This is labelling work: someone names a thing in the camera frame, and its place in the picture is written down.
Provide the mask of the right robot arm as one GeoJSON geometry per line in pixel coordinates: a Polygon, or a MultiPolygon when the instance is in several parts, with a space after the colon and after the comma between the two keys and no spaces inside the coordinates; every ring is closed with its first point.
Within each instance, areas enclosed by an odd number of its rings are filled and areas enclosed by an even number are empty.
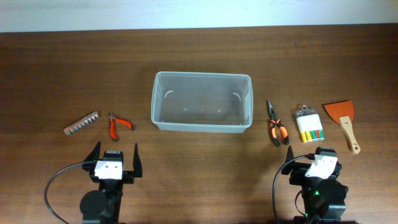
{"type": "Polygon", "coordinates": [[[345,198],[348,187],[337,181],[342,165],[337,153],[328,148],[318,147],[314,153],[302,156],[311,160],[301,163],[288,147],[283,175],[289,175],[289,184],[298,185],[301,190],[304,211],[293,219],[294,223],[339,223],[346,210],[345,198]]]}

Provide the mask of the clear case coloured bits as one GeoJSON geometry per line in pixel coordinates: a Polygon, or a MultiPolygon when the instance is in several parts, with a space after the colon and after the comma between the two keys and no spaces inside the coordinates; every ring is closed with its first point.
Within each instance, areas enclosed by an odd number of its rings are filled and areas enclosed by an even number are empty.
{"type": "Polygon", "coordinates": [[[295,116],[302,142],[316,142],[325,139],[319,114],[314,108],[302,105],[295,112],[295,116]]]}

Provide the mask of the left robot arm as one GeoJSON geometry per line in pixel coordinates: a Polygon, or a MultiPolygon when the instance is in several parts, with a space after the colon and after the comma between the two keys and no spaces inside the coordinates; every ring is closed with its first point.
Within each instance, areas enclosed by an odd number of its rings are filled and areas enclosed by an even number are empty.
{"type": "Polygon", "coordinates": [[[101,143],[89,153],[82,169],[90,179],[99,184],[97,190],[86,193],[80,201],[83,223],[118,223],[123,196],[123,186],[133,184],[142,177],[142,163],[138,146],[134,146],[133,170],[124,170],[124,154],[121,151],[105,151],[100,158],[101,143]]]}

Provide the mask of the orange black needle-nose pliers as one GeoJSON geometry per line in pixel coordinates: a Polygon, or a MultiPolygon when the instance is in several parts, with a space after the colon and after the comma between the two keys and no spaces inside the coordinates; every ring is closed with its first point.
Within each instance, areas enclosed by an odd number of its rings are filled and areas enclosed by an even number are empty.
{"type": "Polygon", "coordinates": [[[268,104],[268,112],[269,112],[269,116],[270,116],[270,120],[269,120],[270,134],[271,134],[271,139],[272,139],[274,145],[277,147],[280,146],[280,142],[278,141],[277,135],[276,135],[276,128],[279,128],[279,130],[281,131],[283,140],[284,140],[284,144],[289,145],[289,143],[290,143],[289,133],[288,133],[286,127],[283,125],[282,121],[277,118],[276,112],[269,100],[267,101],[267,104],[268,104]]]}

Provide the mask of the orange scraper wooden handle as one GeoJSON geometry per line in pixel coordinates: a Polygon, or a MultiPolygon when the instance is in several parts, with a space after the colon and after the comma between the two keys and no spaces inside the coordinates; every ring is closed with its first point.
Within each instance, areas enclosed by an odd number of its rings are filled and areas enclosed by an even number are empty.
{"type": "Polygon", "coordinates": [[[354,105],[352,101],[341,101],[336,103],[328,103],[324,108],[330,118],[339,124],[343,130],[349,144],[349,149],[353,154],[359,154],[361,147],[359,146],[353,131],[352,121],[354,120],[354,105]]]}

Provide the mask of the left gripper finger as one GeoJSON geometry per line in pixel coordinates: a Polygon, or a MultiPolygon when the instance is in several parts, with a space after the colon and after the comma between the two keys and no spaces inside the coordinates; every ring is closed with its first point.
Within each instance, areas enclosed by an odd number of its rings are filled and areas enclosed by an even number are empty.
{"type": "Polygon", "coordinates": [[[96,162],[100,157],[101,142],[98,141],[94,149],[86,157],[87,162],[96,162]]]}
{"type": "Polygon", "coordinates": [[[133,155],[132,165],[133,165],[134,172],[142,172],[142,162],[139,157],[139,150],[138,150],[137,143],[135,143],[135,146],[134,146],[134,155],[133,155]]]}

